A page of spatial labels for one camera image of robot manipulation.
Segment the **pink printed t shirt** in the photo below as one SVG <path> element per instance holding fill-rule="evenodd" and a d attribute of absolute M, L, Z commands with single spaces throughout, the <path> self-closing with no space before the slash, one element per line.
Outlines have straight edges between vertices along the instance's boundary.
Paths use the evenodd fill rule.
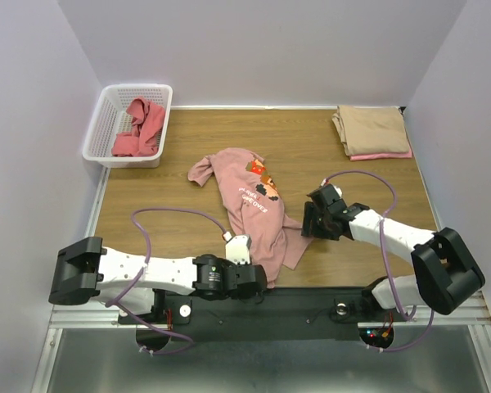
<path fill-rule="evenodd" d="M 252 262 L 264 268 L 268 287 L 275 287 L 282 267 L 295 269 L 313 239 L 304 237 L 302 223 L 286 214 L 277 186 L 257 153 L 226 148 L 205 156 L 187 174 L 201 187 L 212 176 L 232 231 L 250 236 Z"/>

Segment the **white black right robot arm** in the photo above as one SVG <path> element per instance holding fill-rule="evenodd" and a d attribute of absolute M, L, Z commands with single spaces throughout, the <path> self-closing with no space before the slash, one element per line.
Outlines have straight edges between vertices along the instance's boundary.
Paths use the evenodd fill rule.
<path fill-rule="evenodd" d="M 366 242 L 406 260 L 414 274 L 382 278 L 368 287 L 360 310 L 379 319 L 389 309 L 426 305 L 442 315 L 451 314 L 485 284 L 485 276 L 460 234 L 414 228 L 384 218 L 361 204 L 331 213 L 308 201 L 304 204 L 304 237 L 338 241 L 347 237 Z"/>

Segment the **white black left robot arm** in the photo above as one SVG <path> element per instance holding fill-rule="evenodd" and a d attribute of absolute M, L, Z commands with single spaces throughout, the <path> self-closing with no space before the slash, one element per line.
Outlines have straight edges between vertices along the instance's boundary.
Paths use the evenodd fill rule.
<path fill-rule="evenodd" d="M 225 248 L 223 258 L 166 259 L 123 253 L 103 246 L 99 237 L 86 237 L 58 252 L 48 301 L 75 306 L 93 300 L 155 323 L 166 305 L 156 291 L 204 300 L 248 299 L 265 291 L 264 268 L 250 262 L 250 238 L 229 237 Z"/>

